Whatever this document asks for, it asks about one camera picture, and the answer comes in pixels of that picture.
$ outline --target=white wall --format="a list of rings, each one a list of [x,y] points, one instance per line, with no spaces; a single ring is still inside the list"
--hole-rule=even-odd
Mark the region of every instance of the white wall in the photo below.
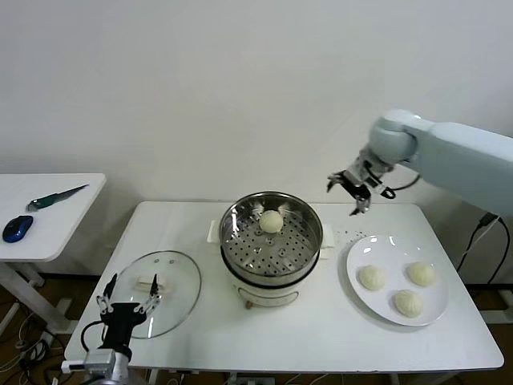
[[[0,172],[107,174],[62,256],[81,273],[101,271],[142,200],[272,188],[350,201],[325,193],[326,176],[389,108],[511,134],[511,12],[476,0],[3,1]],[[425,184],[400,201],[421,205],[452,257],[482,215]],[[467,280],[494,269],[493,231]],[[503,272],[513,278],[513,263]]]

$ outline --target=floor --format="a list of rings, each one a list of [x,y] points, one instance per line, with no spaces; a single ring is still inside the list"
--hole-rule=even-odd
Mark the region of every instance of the floor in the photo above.
[[[47,280],[44,287],[39,289],[39,292],[53,304],[56,304],[62,293],[66,293],[67,297],[73,298],[73,304],[68,311],[68,316],[71,319],[78,319],[84,307],[91,296],[95,282],[89,281],[70,281],[65,279],[50,279]],[[480,310],[501,310],[504,304],[501,298],[495,293],[484,291],[481,293],[471,293],[475,296],[475,303]],[[11,302],[14,298],[0,287],[0,317],[8,311]],[[19,366],[14,366],[7,370],[10,365],[6,365],[13,357],[18,354],[14,344],[18,341],[18,330],[26,319],[26,314],[21,310],[17,313],[15,319],[4,334],[0,337],[0,385],[23,385],[26,378],[20,378]],[[505,363],[504,366],[496,371],[472,371],[461,373],[458,376],[449,379],[445,385],[481,385],[481,384],[512,384],[513,383],[513,325],[493,325],[490,326],[491,333],[494,335],[495,340],[503,352]],[[26,341],[36,341],[40,335],[37,325],[32,323],[29,327],[22,329],[23,339]],[[63,344],[67,343],[69,336],[62,336]],[[57,342],[54,342],[50,350],[49,359],[44,359],[41,363],[33,365],[30,369],[30,383],[26,385],[50,385],[46,384],[43,372],[48,367],[58,366],[62,360],[62,348],[59,347]],[[53,376],[59,375],[58,371],[46,370],[47,378],[51,379]],[[141,375],[146,375],[145,371],[140,372]],[[284,384],[289,380],[292,375],[269,375],[277,379],[276,384]],[[407,383],[412,375],[400,375],[399,378],[402,383]],[[290,384],[310,384],[318,375],[301,375],[299,378]],[[67,375],[62,375],[61,383],[66,381]],[[176,373],[162,372],[159,375],[156,385],[178,385],[179,382],[172,379],[180,380],[180,375]],[[67,380],[68,385],[76,385],[81,383],[83,375],[77,373]],[[199,375],[185,375],[182,381],[183,385],[197,385],[197,384],[211,384],[222,385],[226,380],[225,373],[200,373]],[[315,382],[316,385],[388,385],[390,384],[387,375],[328,375],[323,379]]]

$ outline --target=white robotic arm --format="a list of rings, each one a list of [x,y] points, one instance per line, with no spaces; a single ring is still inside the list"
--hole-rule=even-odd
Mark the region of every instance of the white robotic arm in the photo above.
[[[394,199],[381,177],[401,164],[464,201],[501,217],[513,215],[513,139],[457,123],[434,123],[409,111],[379,118],[369,143],[343,172],[329,176],[357,201],[353,214],[370,206],[370,191]]]

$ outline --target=blue computer mouse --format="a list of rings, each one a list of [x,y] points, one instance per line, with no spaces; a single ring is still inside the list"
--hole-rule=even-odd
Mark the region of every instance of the blue computer mouse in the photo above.
[[[3,240],[8,243],[14,243],[23,239],[33,222],[34,217],[31,215],[20,215],[15,219],[11,219],[3,230]]]

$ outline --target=white table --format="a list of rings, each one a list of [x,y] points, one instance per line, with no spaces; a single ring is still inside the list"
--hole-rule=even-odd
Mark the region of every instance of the white table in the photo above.
[[[353,205],[312,205],[333,227],[331,258],[319,261],[286,307],[246,310],[228,279],[219,249],[206,242],[212,219],[227,203],[144,202],[135,211],[66,349],[83,359],[81,330],[99,319],[95,296],[112,275],[136,258],[176,249],[192,256],[203,274],[196,308],[174,331],[132,339],[131,366],[193,371],[408,372],[496,368],[503,356],[426,218],[414,205],[373,205],[348,217]],[[410,237],[428,249],[449,286],[446,313],[425,327],[399,326],[374,314],[345,276],[350,242],[365,234]],[[87,332],[97,347],[101,328]]]
[[[76,322],[64,315],[71,300],[64,298],[57,308],[38,294],[32,286],[40,286],[43,279],[27,262],[52,261],[63,251],[87,210],[105,184],[103,174],[3,174],[0,175],[0,231],[19,215],[32,215],[34,223],[26,236],[18,242],[0,240],[0,285],[47,322],[49,330],[70,334]],[[89,184],[65,201],[60,201],[36,213],[26,213],[26,205],[33,199],[60,193],[82,184]],[[7,262],[23,262],[17,269],[30,282],[21,278]],[[14,304],[2,320],[0,330],[16,313]]]

